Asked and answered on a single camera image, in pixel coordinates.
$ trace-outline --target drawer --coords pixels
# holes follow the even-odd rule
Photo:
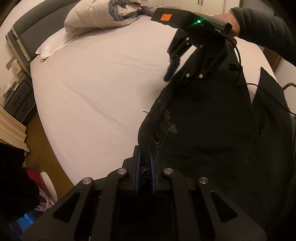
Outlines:
[[[33,93],[30,86],[25,81],[22,82],[20,87],[17,88],[9,103],[5,107],[5,110],[8,112],[8,114],[14,116],[17,110],[19,109],[20,105],[28,96],[28,94],[30,94],[30,92]]]
[[[27,98],[22,102],[19,106],[18,110],[16,111],[15,115],[13,116],[19,122],[25,118],[31,107],[35,104],[34,92],[32,91]]]

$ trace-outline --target dark sleeve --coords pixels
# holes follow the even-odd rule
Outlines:
[[[276,52],[296,66],[296,39],[281,18],[251,8],[235,7],[241,31],[239,38]]]

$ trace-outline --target wooden floor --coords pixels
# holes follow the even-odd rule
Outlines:
[[[27,167],[46,172],[57,192],[58,199],[64,196],[73,184],[61,168],[36,114],[28,125],[26,144],[30,150],[25,159]]]

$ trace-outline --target nightstand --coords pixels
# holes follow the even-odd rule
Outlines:
[[[3,109],[20,123],[27,125],[37,112],[32,80],[23,74],[4,101]]]

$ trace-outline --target orange sticker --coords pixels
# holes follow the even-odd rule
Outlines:
[[[169,21],[170,20],[170,18],[172,17],[172,14],[163,14],[162,16],[161,16],[161,21]]]

